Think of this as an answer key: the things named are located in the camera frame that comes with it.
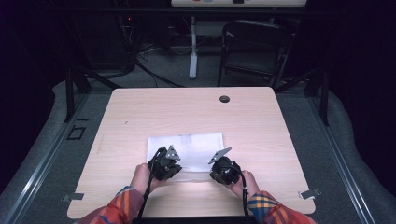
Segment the cable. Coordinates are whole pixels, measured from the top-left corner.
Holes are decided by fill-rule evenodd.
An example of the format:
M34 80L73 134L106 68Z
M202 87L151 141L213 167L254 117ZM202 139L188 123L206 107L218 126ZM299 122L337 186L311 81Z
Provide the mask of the cable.
M250 223L250 217L248 214L248 187L247 187L247 181L245 179L245 176L242 174L242 171L239 169L236 169L233 166L221 166L221 168L231 168L231 169L235 169L235 171L237 171L241 177L242 177L242 204L244 206L244 213L245 213L245 218L247 220L247 224Z
M171 87L184 87L182 85L176 84L175 82L172 82L164 77L160 77L157 74L152 73L151 71L149 71L143 64L141 64L138 60L135 61L135 64L137 66L139 66L141 69L143 69L145 72L147 72L149 75L151 75L152 77L155 77L161 81L163 81L164 83L168 84Z
M136 224L140 224L140 221L141 221L142 216L143 216L143 211L145 210L146 202L148 201L148 198L149 198L149 192L151 191L151 189L150 189L151 182L152 182L152 180L154 179L154 176L155 176L155 174L152 173L153 166L154 166L154 162L151 164L151 167L149 169L148 187L146 188L145 195L143 195L144 201L143 201L142 207L139 210L139 214L137 215Z

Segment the table surface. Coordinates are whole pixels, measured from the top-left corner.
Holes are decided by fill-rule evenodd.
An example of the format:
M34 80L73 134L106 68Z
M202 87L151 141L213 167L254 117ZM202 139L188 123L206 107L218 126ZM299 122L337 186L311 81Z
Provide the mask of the table surface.
M245 0L234 4L233 0L172 0L172 7L305 7L306 0Z
M222 95L230 97L222 103ZM108 204L145 162L149 136L223 133L227 156L251 171L261 189L305 214L315 211L303 170L270 88L162 88L113 91L76 193L70 218ZM242 203L214 180L168 181L148 197L143 217L242 216Z

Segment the hand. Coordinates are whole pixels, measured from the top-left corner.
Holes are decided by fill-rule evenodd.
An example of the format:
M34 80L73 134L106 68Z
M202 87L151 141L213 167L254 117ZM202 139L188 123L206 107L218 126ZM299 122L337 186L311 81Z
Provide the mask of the hand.
M260 193L259 186L257 185L256 179L254 178L253 173L249 171L242 171L242 174L244 175L246 181L247 181L247 200L251 198L256 193ZM243 184L242 184L242 176L239 176L238 182L236 184L229 184L229 185L224 185L227 189L232 191L236 197L243 199Z
M163 184L166 180L152 179L150 185L150 192L154 191L157 187ZM142 196L145 195L146 188L149 183L149 167L147 163L142 163L136 166L134 170L134 178L131 181L131 187L136 189Z

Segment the metal frame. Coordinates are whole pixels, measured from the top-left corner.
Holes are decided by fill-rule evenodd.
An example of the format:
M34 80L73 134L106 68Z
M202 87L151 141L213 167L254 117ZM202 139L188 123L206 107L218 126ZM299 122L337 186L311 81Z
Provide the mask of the metal frame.
M77 99L76 113L71 118L72 121L76 120L79 112L82 109L82 106L85 105L88 98L88 94L81 94L80 97ZM55 141L53 142L52 147L49 149L48 153L43 157L41 162L35 168L35 171L33 172L26 186L24 187L20 197L8 213L8 216L6 217L4 223L21 223L26 211L28 210L30 204L35 198L35 195L43 184L44 179L50 172L50 168L60 152L59 148L63 139L67 136L67 133L73 128L72 123L73 122L64 124Z
M332 131L329 126L325 125L321 122L321 116L318 114L318 102L316 98L310 97L308 99L308 103L311 106L311 109L314 111L314 115L316 120L318 121L318 125L320 126L321 130L323 131L324 135L327 137L327 140L330 144L332 149L332 158L335 163L335 167L338 170L338 173L341 176L341 179L344 182L346 187L346 191L349 194L350 200L352 201L353 205L355 206L356 212L361 219L361 223L364 224L375 224L375 220L373 215L371 214L366 201L364 200L361 190L356 183L355 179L353 178L352 173L347 166L347 162L344 159L343 153L341 152L340 147L337 145L337 141L335 140L334 136L332 135Z

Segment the plaid sleeve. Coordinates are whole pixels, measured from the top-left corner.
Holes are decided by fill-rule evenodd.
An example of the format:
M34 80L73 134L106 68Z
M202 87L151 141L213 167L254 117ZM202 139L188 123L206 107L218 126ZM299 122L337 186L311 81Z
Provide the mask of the plaid sleeve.
M120 190L116 197L105 206L94 210L78 221L78 224L119 224L131 223L143 204L143 196L130 186Z
M312 218L284 206L267 191L254 194L247 202L247 206L259 223L316 223Z

